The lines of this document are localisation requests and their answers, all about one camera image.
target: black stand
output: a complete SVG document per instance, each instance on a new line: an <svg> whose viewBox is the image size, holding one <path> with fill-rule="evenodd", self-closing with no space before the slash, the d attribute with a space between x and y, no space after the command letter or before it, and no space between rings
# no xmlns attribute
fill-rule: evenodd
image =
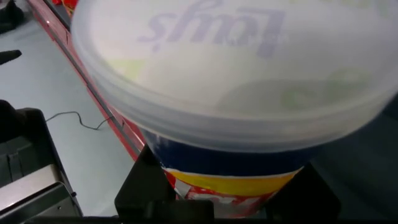
<svg viewBox="0 0 398 224"><path fill-rule="evenodd" d="M315 169L308 165L265 205L266 220L214 218L210 201L176 200L160 164L146 146L123 183L115 218L36 218L28 223L274 223L335 222L340 201Z"/></svg>

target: cylindrical container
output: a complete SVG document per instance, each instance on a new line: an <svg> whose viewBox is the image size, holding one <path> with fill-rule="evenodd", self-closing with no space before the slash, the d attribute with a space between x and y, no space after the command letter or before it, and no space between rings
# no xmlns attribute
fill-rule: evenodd
<svg viewBox="0 0 398 224"><path fill-rule="evenodd" d="M73 44L187 199L244 217L398 87L394 0L80 1Z"/></svg>

